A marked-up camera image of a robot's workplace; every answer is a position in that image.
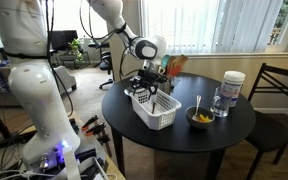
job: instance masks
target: utensil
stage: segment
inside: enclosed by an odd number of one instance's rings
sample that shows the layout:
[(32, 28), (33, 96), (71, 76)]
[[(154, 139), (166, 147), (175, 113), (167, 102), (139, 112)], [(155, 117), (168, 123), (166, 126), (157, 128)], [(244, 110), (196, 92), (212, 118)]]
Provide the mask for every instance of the utensil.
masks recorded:
[(200, 95), (197, 95), (196, 96), (196, 111), (195, 111), (195, 114), (194, 114), (194, 116), (192, 117), (192, 119), (194, 119), (194, 120), (197, 120), (198, 119), (198, 117), (197, 117), (197, 112), (198, 112), (198, 106), (200, 105), (200, 102), (201, 102), (201, 96)]

